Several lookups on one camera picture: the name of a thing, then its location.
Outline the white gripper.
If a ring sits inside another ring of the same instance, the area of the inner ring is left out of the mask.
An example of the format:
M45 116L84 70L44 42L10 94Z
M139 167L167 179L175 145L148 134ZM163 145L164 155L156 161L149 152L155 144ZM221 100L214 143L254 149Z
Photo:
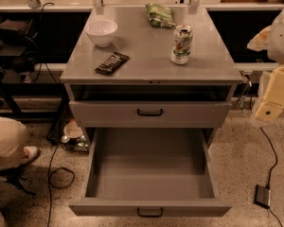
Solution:
M250 42L247 48L262 51L268 48L270 26L264 27ZM264 71L260 78L260 101L255 103L253 115L255 120L273 122L284 109L284 64L272 72Z

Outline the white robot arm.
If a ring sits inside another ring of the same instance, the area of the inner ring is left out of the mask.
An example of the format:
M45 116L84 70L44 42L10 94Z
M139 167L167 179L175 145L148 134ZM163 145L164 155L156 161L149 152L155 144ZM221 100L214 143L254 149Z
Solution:
M279 64L271 73L262 74L258 100L253 109L257 122L273 122L284 110L284 9L270 26L250 40L247 48L266 50L268 58Z

